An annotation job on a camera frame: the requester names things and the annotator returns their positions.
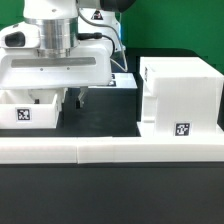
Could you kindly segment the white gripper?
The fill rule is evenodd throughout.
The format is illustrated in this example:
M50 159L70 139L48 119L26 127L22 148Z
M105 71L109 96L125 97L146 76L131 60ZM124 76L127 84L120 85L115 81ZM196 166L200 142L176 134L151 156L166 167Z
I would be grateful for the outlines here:
M80 109L88 93L81 86L110 82L112 53L105 39L79 39L72 21L17 23L0 30L0 89L33 89L34 101L51 104L64 102L63 88L80 87Z

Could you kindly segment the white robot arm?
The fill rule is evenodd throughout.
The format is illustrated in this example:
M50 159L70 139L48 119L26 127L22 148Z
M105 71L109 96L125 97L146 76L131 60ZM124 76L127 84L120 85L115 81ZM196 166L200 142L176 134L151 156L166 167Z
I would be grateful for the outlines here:
M24 20L0 30L0 89L78 87L76 105L90 86L111 81L110 37L85 31L80 10L123 12L136 0L24 0Z

